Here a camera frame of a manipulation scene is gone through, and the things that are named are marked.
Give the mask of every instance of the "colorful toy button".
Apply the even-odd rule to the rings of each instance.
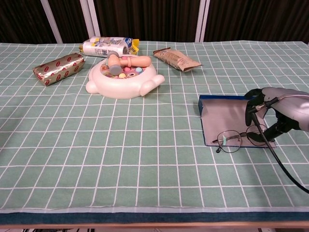
[[[135,69],[135,71],[138,72],[138,73],[142,73],[142,72],[143,72],[143,69],[142,69],[141,67],[137,67],[137,68]]]
[[[129,72],[129,71],[131,71],[131,68],[129,68],[129,67],[124,67],[124,69],[123,69],[125,72]]]
[[[123,78],[126,78],[126,75],[125,75],[124,73],[121,73],[121,74],[118,75],[118,77],[119,77],[120,79],[123,79]]]

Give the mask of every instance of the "brown snack packet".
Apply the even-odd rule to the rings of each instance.
[[[201,65],[199,62],[185,56],[181,51],[171,50],[170,47],[154,51],[154,56],[183,72]]]
[[[45,86],[49,86],[68,76],[78,73],[85,60],[73,53],[33,68],[33,73]]]

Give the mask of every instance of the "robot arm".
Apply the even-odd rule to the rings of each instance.
[[[252,113],[263,108],[274,109],[278,120],[263,133],[268,141],[291,129],[309,131],[309,93],[294,89],[266,87],[253,89],[245,97],[249,99],[245,115],[247,126],[251,125]],[[248,136],[257,142],[263,141],[256,133]]]

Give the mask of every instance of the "red and gold packaging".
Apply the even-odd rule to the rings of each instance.
[[[78,73],[85,60],[78,53],[69,54],[33,68],[33,73],[45,86],[49,86],[68,76]]]

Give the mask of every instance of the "table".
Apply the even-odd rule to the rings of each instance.
[[[180,72],[164,47],[202,66]],[[32,68],[78,44],[0,43],[0,224],[292,223],[308,226],[308,195],[267,149],[216,154],[204,145],[198,97],[262,87],[309,92],[302,42],[140,42],[165,82],[130,100],[90,95],[90,69],[43,86]],[[276,118],[266,116],[267,125]],[[276,152],[309,186],[309,134],[277,138]]]

